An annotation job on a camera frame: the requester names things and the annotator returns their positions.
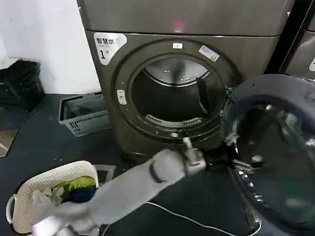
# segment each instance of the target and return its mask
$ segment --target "machine door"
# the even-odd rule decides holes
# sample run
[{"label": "machine door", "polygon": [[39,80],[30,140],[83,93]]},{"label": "machine door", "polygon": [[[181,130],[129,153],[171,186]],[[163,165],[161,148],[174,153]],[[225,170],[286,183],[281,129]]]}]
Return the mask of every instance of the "machine door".
[{"label": "machine door", "polygon": [[257,77],[233,91],[223,116],[230,171],[245,199],[290,235],[314,235],[315,85]]}]

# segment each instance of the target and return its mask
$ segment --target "gray appliance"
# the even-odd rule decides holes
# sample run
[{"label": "gray appliance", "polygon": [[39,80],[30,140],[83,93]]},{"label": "gray appliance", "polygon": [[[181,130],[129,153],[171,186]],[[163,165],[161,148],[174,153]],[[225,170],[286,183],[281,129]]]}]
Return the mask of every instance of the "gray appliance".
[{"label": "gray appliance", "polygon": [[315,79],[315,3],[311,2],[294,43],[281,67],[281,72]]},{"label": "gray appliance", "polygon": [[294,0],[78,0],[122,150],[222,142],[230,92],[261,75]]}]

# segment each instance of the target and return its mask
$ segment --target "number 1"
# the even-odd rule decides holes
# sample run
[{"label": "number 1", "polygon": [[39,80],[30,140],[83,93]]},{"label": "number 1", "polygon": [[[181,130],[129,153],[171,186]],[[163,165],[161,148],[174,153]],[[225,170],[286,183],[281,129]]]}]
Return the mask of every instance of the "number 1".
[{"label": "number 1", "polygon": [[104,52],[102,51],[102,50],[100,50],[100,53],[102,54],[102,59],[106,59],[105,57],[104,57]]}]

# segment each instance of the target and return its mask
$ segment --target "white wall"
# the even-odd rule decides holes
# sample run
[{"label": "white wall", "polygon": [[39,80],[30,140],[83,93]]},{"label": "white wall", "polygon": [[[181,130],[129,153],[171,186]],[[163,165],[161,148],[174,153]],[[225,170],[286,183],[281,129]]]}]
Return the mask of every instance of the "white wall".
[{"label": "white wall", "polygon": [[100,90],[76,0],[0,0],[0,35],[9,57],[42,62],[46,93]]},{"label": "white wall", "polygon": [[6,49],[5,49],[1,34],[0,34],[0,60],[3,59],[5,56],[6,56]]}]

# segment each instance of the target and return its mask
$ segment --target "white robotic arm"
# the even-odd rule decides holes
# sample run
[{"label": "white robotic arm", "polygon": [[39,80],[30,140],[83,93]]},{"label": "white robotic arm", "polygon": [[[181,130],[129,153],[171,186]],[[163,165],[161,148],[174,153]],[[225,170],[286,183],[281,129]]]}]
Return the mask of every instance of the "white robotic arm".
[{"label": "white robotic arm", "polygon": [[67,226],[76,232],[86,232],[102,224],[115,223],[185,175],[205,170],[201,153],[189,145],[189,140],[186,144],[186,160],[177,152],[163,150],[104,184],[89,202],[61,205],[52,215],[33,225],[33,234],[52,236],[62,231],[63,235],[70,235],[65,229]]}]

